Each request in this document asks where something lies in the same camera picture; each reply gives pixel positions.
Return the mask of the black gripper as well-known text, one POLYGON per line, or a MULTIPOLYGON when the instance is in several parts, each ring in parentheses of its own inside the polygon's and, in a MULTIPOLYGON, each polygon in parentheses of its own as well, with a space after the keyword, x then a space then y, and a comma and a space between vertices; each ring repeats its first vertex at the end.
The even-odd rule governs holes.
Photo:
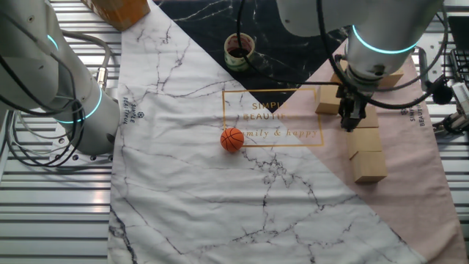
POLYGON ((346 132, 352 132, 352 129, 357 128, 360 121, 366 117, 367 102, 349 92, 348 87, 343 84, 339 85, 336 97, 340 100, 341 128, 346 132))

